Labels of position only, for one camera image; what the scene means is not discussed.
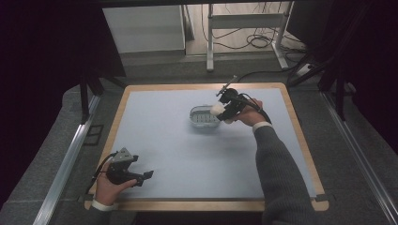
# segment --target white floor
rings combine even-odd
[[[283,12],[287,7],[287,2],[271,2],[271,3],[238,3],[238,4],[215,4],[213,6],[213,15],[221,14],[252,14],[252,13],[277,13]],[[194,40],[186,42],[186,55],[206,54],[207,52],[207,15],[208,5],[189,5],[188,6],[191,24],[194,33]],[[248,44],[247,38],[253,35],[263,35],[269,39],[274,39],[277,32],[269,28],[250,28],[240,29],[230,35],[224,36],[236,29],[213,30],[213,41],[221,43],[231,48],[224,47],[219,44],[214,45],[214,53],[254,53],[272,51],[272,47],[263,40],[255,40],[253,44],[257,46],[266,46],[266,48],[255,48],[252,45],[243,47]],[[282,44],[291,49],[304,49],[305,46],[301,42],[292,40],[296,39],[287,32],[284,33]]]

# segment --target table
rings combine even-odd
[[[161,84],[161,85],[130,85],[125,89],[124,95],[120,101],[115,120],[111,127],[107,142],[104,146],[101,159],[103,161],[110,153],[115,143],[115,136],[118,131],[120,121],[126,109],[126,104],[130,92],[141,91],[173,91],[173,90],[220,90],[222,83],[212,84]],[[304,156],[305,162],[309,169],[311,179],[317,196],[322,196],[325,191],[320,182],[316,167],[308,149],[302,130],[299,126],[299,120],[296,117],[292,102],[287,94],[287,90],[282,83],[234,83],[232,85],[236,89],[262,89],[262,88],[279,88],[281,90],[283,101],[291,118],[293,128],[298,137],[298,142]],[[90,189],[90,193],[95,192],[95,186]],[[131,211],[264,211],[264,201],[129,201],[119,200],[117,202],[119,210]],[[319,201],[319,198],[312,200],[313,207],[316,211],[325,211],[329,208],[328,201]],[[85,206],[89,207],[90,202],[86,202]]]

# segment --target gray floor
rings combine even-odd
[[[124,57],[127,72],[121,81],[128,84],[150,83],[226,83],[232,75],[259,70],[279,70],[273,53],[218,55],[215,71],[206,72],[204,56]],[[243,83],[282,82],[285,73],[260,73],[242,80]],[[319,77],[290,89],[314,164],[329,199],[329,210],[319,212],[321,224],[389,224],[377,199],[364,179],[343,136],[332,120],[324,99],[316,90]],[[72,174],[66,184],[50,224],[79,224],[85,210],[78,197],[89,184],[96,170],[123,90],[102,80],[105,93],[101,96],[93,126],[103,126],[99,143],[82,147]],[[0,212],[0,224],[32,224],[46,197],[59,165],[80,122],[79,88],[70,89],[63,99],[63,108],[48,138],[26,171],[18,186]],[[350,97],[345,98],[347,123],[354,131],[363,151],[392,198],[398,200],[398,157],[358,112]],[[115,212],[112,224],[130,224],[134,214]]]

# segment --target sleeve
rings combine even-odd
[[[255,156],[266,201],[263,224],[316,224],[316,214],[295,160],[272,127],[259,127]]]
[[[84,218],[84,225],[109,225],[112,211],[100,211],[95,207],[90,207]]]

